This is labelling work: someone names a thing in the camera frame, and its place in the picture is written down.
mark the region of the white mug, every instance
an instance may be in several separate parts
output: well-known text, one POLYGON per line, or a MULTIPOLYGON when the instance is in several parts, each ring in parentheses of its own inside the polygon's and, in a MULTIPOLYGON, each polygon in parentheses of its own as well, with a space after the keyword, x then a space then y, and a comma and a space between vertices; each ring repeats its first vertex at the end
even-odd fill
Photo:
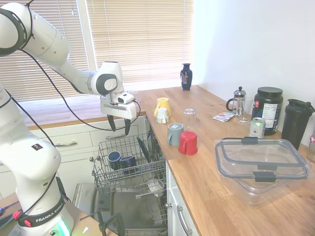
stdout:
POLYGON ((169 122, 168 112, 166 108, 159 108, 157 110, 157 123, 166 124, 169 122))

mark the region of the red mug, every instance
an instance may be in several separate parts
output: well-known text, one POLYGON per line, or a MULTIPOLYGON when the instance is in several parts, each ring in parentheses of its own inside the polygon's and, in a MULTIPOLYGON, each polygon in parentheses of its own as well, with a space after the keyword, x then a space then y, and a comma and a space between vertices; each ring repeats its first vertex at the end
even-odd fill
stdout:
POLYGON ((197 153, 197 135, 191 131, 181 133, 178 151, 186 155, 194 155, 197 153))

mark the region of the navy blue mug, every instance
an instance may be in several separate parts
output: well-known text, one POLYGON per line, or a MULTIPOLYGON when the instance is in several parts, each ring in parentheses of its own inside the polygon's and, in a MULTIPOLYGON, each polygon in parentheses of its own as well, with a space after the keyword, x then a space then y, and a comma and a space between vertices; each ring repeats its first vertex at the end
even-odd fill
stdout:
MULTIPOLYGON (((134 156, 127 156, 120 159, 120 164, 123 169, 137 166, 136 158, 134 156)), ((135 169, 133 168, 133 169, 124 171, 124 174, 128 175, 128 174, 133 174, 134 172, 135 172, 135 169)))
POLYGON ((118 151, 112 151, 110 154, 108 154, 108 163, 110 168, 112 168, 114 171, 119 170, 121 168, 121 160, 122 156, 118 151))

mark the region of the black shaker bottle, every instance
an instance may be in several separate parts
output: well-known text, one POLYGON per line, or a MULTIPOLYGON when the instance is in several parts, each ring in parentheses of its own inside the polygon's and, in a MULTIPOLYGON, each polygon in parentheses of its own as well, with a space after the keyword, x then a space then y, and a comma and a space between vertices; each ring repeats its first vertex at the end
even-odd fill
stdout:
POLYGON ((302 102, 296 99, 289 99, 288 101, 289 105, 285 107, 281 138, 290 141, 298 150, 309 118, 315 112, 315 109, 310 102, 302 102))

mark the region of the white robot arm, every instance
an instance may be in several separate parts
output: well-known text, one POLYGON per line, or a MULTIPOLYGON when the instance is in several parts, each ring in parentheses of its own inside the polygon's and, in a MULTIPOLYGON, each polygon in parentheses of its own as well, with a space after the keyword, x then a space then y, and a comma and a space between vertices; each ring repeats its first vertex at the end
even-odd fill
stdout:
MULTIPOLYGON (((0 8, 0 32, 0 57, 23 49, 67 79, 78 92, 101 95, 101 109, 108 115, 113 130, 113 116, 125 118, 130 127, 130 119, 136 117, 134 97, 124 92, 118 63, 104 62, 97 72, 78 70, 68 61, 67 39, 42 17, 18 3, 0 8)), ((63 207, 55 178, 43 195, 59 168, 61 156, 53 145, 27 129, 20 110, 1 85, 0 162, 15 176, 16 194, 23 212, 40 199, 23 217, 18 212, 14 215, 18 224, 9 236, 69 236, 73 219, 63 207)))
POLYGON ((102 95, 103 113, 129 120, 136 117, 134 97, 124 92, 123 74, 117 62, 103 62, 97 72, 77 69, 68 61, 70 45, 65 36, 19 3, 0 8, 0 32, 0 57, 23 49, 67 79, 77 92, 102 95))

